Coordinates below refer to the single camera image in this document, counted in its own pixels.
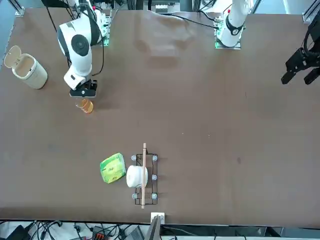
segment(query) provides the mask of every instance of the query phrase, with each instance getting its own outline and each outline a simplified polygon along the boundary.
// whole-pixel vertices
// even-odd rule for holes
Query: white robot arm
[[[97,81],[91,80],[91,46],[106,36],[103,26],[107,24],[107,18],[99,10],[93,10],[89,0],[76,0],[75,4],[80,17],[61,24],[57,31],[59,46],[71,62],[63,79],[71,88],[70,96],[94,98]]]
[[[249,0],[233,0],[230,13],[226,16],[218,39],[226,47],[234,47],[240,40],[244,23],[249,14]]]

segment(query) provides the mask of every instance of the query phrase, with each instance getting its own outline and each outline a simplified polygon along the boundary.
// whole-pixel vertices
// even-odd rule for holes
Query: beige trash can
[[[46,70],[31,55],[21,54],[18,46],[13,46],[4,58],[4,65],[12,68],[13,74],[33,89],[42,88],[48,78]]]

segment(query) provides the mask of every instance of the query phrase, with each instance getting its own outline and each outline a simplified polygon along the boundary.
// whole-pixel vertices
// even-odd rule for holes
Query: black cable
[[[39,238],[39,225],[40,225],[40,222],[36,226],[36,236],[37,236],[38,240],[40,240],[40,238]]]
[[[210,17],[206,12],[201,10],[200,13],[202,13],[207,19],[214,21],[214,22],[216,21],[216,19],[214,17]]]
[[[234,233],[236,236],[244,237],[244,240],[247,240],[246,236],[239,234],[237,230],[234,230]]]
[[[208,28],[219,30],[219,28],[217,26],[211,26],[211,25],[207,25],[207,24],[204,24],[204,23],[201,23],[201,22],[193,21],[193,20],[191,20],[189,18],[186,18],[186,17],[183,17],[183,16],[178,16],[178,15],[171,15],[171,16],[177,17],[177,18],[180,18],[180,19],[183,19],[183,20],[195,23],[195,24],[199,24],[201,26],[205,26],[205,27],[208,27]]]
[[[116,235],[116,233],[117,233],[117,227],[119,227],[119,225],[116,225],[114,228],[112,228],[112,229],[110,230],[110,233],[112,233],[112,231],[115,229],[113,235],[108,234],[109,237],[114,237],[114,236]]]
[[[69,8],[69,10],[70,10],[70,12],[71,12],[71,14],[72,14],[72,19],[74,20],[75,19],[75,16],[74,16],[74,13],[72,12],[72,10],[71,10],[71,8],[70,8],[70,4],[69,4],[69,1],[68,0],[66,0],[66,4],[68,5],[68,8]]]
[[[104,226],[102,225],[102,223],[101,223],[101,227],[102,227],[102,230],[103,230],[103,235],[106,236],[106,232],[105,232],[105,229],[104,229]]]
[[[308,27],[308,30],[306,31],[306,34],[305,34],[305,37],[304,37],[304,40],[303,40],[303,49],[304,49],[304,52],[305,54],[309,57],[319,57],[320,56],[320,53],[319,52],[313,52],[313,51],[309,51],[308,47],[307,47],[307,43],[308,43],[308,38],[309,38],[309,35],[310,35],[310,31],[309,31],[309,27]]]
[[[172,235],[174,236],[174,238],[171,238],[170,240],[178,240],[178,238],[177,238],[177,236],[176,236],[176,234],[175,234],[175,232],[174,231],[172,231],[171,229],[169,229],[169,228],[162,228],[163,229],[163,231],[168,231],[168,232],[170,232],[170,233],[172,233]]]
[[[68,8],[70,9],[69,3],[66,3],[65,0],[62,0],[62,1],[63,1],[63,3],[64,3],[65,5],[67,5]],[[65,8],[66,12],[69,14],[69,16],[70,16],[70,18],[71,18],[72,20],[75,20],[74,14],[72,13],[71,9],[70,9],[70,12],[69,12],[69,11],[68,11],[68,8],[67,8],[67,7]]]
[[[124,229],[123,229],[123,231],[125,231],[125,230],[127,230],[129,227],[131,227],[132,226],[132,224],[129,224],[128,226],[126,226]]]
[[[89,226],[88,226],[88,224],[86,224],[86,223],[84,223],[85,224],[85,226],[90,230],[90,232],[93,232],[94,230],[93,230],[93,228],[90,228]]]
[[[51,240],[55,240],[55,238],[51,235],[51,232],[50,232],[50,229],[49,229],[49,223],[45,222],[45,223],[41,223],[43,228],[44,228],[44,231],[41,233],[41,239],[45,239],[45,236],[46,236],[46,233],[48,232],[49,233],[49,236],[51,238]]]
[[[191,235],[191,236],[197,236],[196,234],[186,231],[184,229],[181,228],[177,228],[177,227],[171,227],[171,226],[163,226],[164,229],[172,229],[172,230],[178,230],[180,232],[184,232],[185,234]]]
[[[92,13],[92,15],[94,17],[95,22],[97,22],[97,18],[96,18],[95,12],[92,10],[92,8],[90,8],[90,11],[91,11],[91,13]]]
[[[80,236],[80,233],[78,231],[76,231],[76,233],[78,234],[79,239],[82,239],[82,237]]]
[[[80,16],[80,12],[78,12],[76,7],[74,9],[75,9],[75,12],[76,12],[76,18],[75,19],[77,19]]]
[[[86,14],[85,12],[82,12],[82,13],[83,13],[84,15],[86,15],[89,19],[91,19],[92,21],[94,21],[94,23],[95,23],[96,27],[98,28],[99,33],[100,33],[100,35],[101,35],[101,42],[102,42],[102,66],[101,66],[101,68],[100,68],[100,71],[99,71],[99,72],[97,72],[97,73],[95,73],[95,74],[92,74],[92,76],[94,77],[94,76],[96,76],[96,75],[100,74],[100,73],[102,72],[102,70],[104,69],[104,64],[105,64],[105,46],[104,46],[104,38],[103,38],[103,36],[102,36],[102,33],[101,33],[101,31],[100,31],[100,28],[99,28],[99,26],[98,26],[97,22],[96,22],[95,20],[93,20],[91,17],[89,17],[89,15],[88,15],[88,14]]]
[[[36,231],[33,233],[33,235],[32,235],[32,237],[30,238],[30,240],[34,239],[34,237],[36,236],[36,234],[37,234],[37,232],[38,232],[38,225],[37,225],[37,223],[35,223],[35,225],[37,226],[37,229],[36,229]]]
[[[232,5],[232,3],[225,9],[225,10],[223,10],[223,14],[225,13],[225,11],[228,9],[228,8],[230,8],[231,7],[231,5]]]
[[[57,32],[57,28],[56,28],[56,25],[55,25],[55,23],[54,23],[54,20],[52,19],[52,16],[51,16],[51,13],[50,13],[50,11],[49,11],[49,8],[46,6],[45,7],[46,8],[46,11],[48,12],[48,15],[49,15],[49,18],[50,18],[50,20],[51,20],[51,23],[52,23],[52,25],[53,25],[53,27],[54,27],[54,30],[55,30],[55,32]]]
[[[33,221],[31,224],[29,224],[28,226],[26,226],[25,228],[24,228],[24,230],[26,230],[26,231],[30,231],[33,227],[34,227],[34,225],[36,224],[36,221]]]
[[[206,5],[204,5],[204,6],[199,10],[199,12],[201,12],[205,7],[207,7],[207,6],[208,6],[209,4],[211,4],[212,2],[214,2],[214,3],[212,4],[212,6],[215,5],[216,1],[217,1],[217,0],[211,0],[211,1],[209,1]]]
[[[51,227],[51,226],[52,226],[52,224],[49,225],[49,223],[47,223],[47,224],[46,224],[46,227],[47,227],[46,231],[48,232],[51,240],[55,240],[55,238],[51,235],[51,232],[50,232],[50,227]]]

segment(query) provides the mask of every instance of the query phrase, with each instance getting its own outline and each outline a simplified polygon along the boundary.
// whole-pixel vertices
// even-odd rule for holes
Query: green package
[[[110,184],[126,175],[124,156],[116,153],[100,163],[100,172],[103,181]]]

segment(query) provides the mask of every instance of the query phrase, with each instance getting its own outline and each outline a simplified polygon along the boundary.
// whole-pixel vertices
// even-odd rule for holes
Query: table
[[[7,51],[19,45],[49,78],[34,90],[0,72],[0,217],[319,227],[320,84],[304,85],[306,72],[280,80],[306,30],[300,15],[253,14],[241,50],[215,49],[211,28],[118,11],[84,114],[46,10],[27,9]],[[92,54],[95,73],[101,47]],[[159,201],[145,210],[125,177],[106,184],[99,170],[117,152],[132,165],[143,143],[159,156]]]

